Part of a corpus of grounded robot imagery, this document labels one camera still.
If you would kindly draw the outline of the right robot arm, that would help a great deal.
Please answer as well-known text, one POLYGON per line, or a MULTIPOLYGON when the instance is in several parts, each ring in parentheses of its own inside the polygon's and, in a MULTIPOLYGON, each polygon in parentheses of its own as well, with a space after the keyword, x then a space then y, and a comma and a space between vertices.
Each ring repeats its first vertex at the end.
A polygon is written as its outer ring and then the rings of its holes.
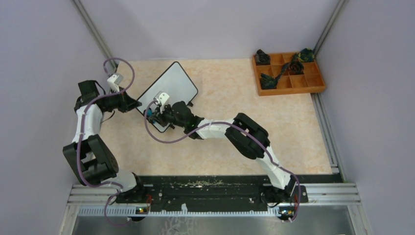
POLYGON ((184 130, 184 136, 193 140, 227 139, 244 157, 256 161, 267 174, 271 185, 276 189, 276 197, 282 202, 293 198, 296 204, 301 202, 302 191, 299 178, 285 169, 278 161, 269 140, 269 133, 244 113, 228 120, 212 120, 194 115, 187 105, 177 102, 162 106, 152 101, 154 111, 147 107, 144 117, 148 123, 157 123, 163 127, 173 125, 184 130))

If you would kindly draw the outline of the white whiteboard black frame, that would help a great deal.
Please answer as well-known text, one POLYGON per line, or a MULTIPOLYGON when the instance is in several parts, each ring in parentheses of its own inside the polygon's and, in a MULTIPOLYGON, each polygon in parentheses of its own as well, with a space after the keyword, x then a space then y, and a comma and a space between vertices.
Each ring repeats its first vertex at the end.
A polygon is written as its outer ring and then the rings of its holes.
MULTIPOLYGON (((172 63, 167 70, 165 70, 156 80, 153 82, 144 93, 139 96, 138 101, 142 103, 141 107, 137 110, 142 115, 146 115, 146 111, 151 109, 153 112, 157 108, 154 97, 158 92, 165 92, 169 94, 169 104, 173 105, 175 102, 184 101, 189 108, 193 106, 192 100, 198 94, 198 89, 188 74, 183 69, 179 62, 172 63)), ((160 133, 165 132, 169 127, 175 128, 175 125, 162 127, 158 123, 152 122, 152 116, 147 118, 160 133)))

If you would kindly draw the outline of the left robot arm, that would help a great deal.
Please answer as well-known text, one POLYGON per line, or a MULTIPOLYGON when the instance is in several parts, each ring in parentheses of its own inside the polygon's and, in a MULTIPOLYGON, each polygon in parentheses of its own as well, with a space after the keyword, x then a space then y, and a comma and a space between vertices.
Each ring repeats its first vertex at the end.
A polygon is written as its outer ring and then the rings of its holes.
POLYGON ((142 202, 147 190, 139 176, 121 170, 114 154, 100 137, 106 112, 118 110, 122 113, 142 105, 126 92, 103 94, 95 80, 78 84, 81 95, 77 98, 74 111, 78 122, 72 142, 63 147, 63 154, 78 181, 84 186, 109 186, 117 190, 116 203, 142 202))

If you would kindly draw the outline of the blue black whiteboard eraser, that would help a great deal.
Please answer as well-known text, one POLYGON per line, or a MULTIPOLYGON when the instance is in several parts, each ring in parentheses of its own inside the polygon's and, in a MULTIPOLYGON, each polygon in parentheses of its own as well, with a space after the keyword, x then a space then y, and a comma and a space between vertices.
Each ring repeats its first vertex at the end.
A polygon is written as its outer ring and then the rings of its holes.
POLYGON ((150 118, 153 115, 153 111, 151 109, 148 109, 146 111, 146 115, 147 115, 147 118, 150 118))

